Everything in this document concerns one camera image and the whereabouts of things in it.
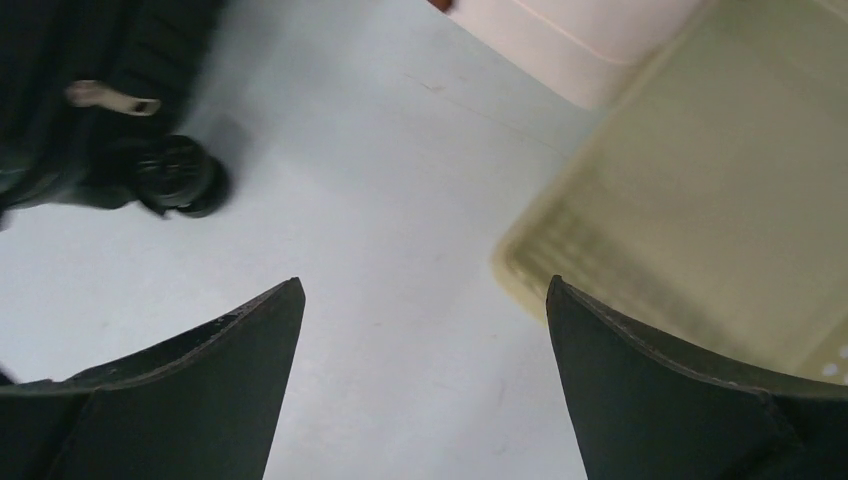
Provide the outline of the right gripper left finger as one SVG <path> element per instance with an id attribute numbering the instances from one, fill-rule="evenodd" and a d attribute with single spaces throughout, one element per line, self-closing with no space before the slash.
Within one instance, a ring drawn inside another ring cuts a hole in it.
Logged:
<path id="1" fill-rule="evenodd" d="M 5 479 L 259 479 L 306 304 L 298 278 L 62 381 L 1 385 Z"/>

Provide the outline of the black ribbed hard-shell suitcase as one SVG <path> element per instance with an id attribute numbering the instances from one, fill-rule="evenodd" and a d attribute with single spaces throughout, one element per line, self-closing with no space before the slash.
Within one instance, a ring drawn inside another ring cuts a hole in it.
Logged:
<path id="1" fill-rule="evenodd" d="M 223 163 L 179 133 L 222 1 L 5 1 L 1 209 L 44 204 L 203 218 Z"/>

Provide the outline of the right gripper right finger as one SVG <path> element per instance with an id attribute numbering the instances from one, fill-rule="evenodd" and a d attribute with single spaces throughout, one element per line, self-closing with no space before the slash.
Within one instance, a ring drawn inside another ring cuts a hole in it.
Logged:
<path id="1" fill-rule="evenodd" d="M 845 387 L 740 362 L 554 276 L 547 325 L 591 479 L 843 479 Z"/>

